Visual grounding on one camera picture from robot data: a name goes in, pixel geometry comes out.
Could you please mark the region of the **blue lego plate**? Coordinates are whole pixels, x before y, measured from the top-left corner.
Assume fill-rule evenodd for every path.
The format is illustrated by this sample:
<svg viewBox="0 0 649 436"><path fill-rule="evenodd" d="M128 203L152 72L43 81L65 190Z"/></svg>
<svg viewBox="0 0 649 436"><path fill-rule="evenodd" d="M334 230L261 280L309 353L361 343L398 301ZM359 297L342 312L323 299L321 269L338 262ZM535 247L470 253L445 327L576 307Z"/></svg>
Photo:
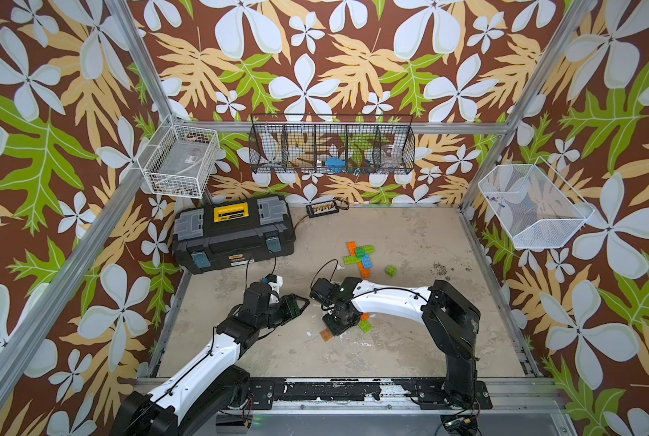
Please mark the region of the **blue lego plate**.
<svg viewBox="0 0 649 436"><path fill-rule="evenodd" d="M363 257L361 257L361 263L364 269L371 269L373 267L373 263L368 254L365 254Z"/></svg>

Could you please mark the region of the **long orange lego plate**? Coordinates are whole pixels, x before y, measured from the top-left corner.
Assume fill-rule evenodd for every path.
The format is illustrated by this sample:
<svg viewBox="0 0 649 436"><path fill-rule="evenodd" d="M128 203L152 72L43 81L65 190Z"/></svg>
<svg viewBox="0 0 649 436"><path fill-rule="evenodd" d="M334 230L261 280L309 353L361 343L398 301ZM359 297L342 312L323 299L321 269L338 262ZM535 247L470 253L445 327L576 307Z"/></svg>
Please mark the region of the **long orange lego plate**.
<svg viewBox="0 0 649 436"><path fill-rule="evenodd" d="M349 252L348 255L355 255L355 248L362 247L362 246L358 246L354 242L348 242L346 244L346 247L347 247L347 250ZM371 269L364 269L364 267L362 267L362 263L357 263L356 266L357 266L357 268L358 268L358 270L359 270L359 272L361 274L361 277L363 279L367 279L367 278L369 278L371 276L371 272L370 272Z"/></svg>

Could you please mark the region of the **brown wooden block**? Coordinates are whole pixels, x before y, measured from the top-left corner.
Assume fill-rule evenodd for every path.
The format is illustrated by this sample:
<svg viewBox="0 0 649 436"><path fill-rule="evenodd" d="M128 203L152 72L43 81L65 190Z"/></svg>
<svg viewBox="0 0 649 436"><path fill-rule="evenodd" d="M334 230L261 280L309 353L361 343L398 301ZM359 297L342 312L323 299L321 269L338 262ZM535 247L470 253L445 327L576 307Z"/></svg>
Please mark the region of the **brown wooden block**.
<svg viewBox="0 0 649 436"><path fill-rule="evenodd" d="M324 342L329 342L334 338L334 335L328 329L322 330L322 332L320 332L320 336Z"/></svg>

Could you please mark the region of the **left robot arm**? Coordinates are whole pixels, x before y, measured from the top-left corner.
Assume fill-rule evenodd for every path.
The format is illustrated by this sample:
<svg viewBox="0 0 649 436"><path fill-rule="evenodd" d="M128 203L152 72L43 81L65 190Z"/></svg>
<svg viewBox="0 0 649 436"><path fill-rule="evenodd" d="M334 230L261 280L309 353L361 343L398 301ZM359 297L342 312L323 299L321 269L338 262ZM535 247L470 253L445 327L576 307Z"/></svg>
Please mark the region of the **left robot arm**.
<svg viewBox="0 0 649 436"><path fill-rule="evenodd" d="M132 393L117 414L112 435L194 435L217 413L248 400L249 372L237 361L264 338L262 330L297 319L308 299L280 294L283 278L269 274L246 287L243 301L217 325L208 345L152 391Z"/></svg>

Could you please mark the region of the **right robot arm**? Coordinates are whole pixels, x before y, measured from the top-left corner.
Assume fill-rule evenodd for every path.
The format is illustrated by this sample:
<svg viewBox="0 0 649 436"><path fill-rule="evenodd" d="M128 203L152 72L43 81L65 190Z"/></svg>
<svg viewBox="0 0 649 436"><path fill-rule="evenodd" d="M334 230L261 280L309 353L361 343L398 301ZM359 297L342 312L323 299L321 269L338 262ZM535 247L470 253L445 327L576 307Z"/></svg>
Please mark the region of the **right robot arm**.
<svg viewBox="0 0 649 436"><path fill-rule="evenodd" d="M407 288L353 277L342 283L319 278L311 286L310 297L321 304L324 324L334 336L357 327L364 314L385 314L422 323L436 347L446 355L446 380L440 401L461 409L475 403L475 345L481 313L451 283L436 280L430 286Z"/></svg>

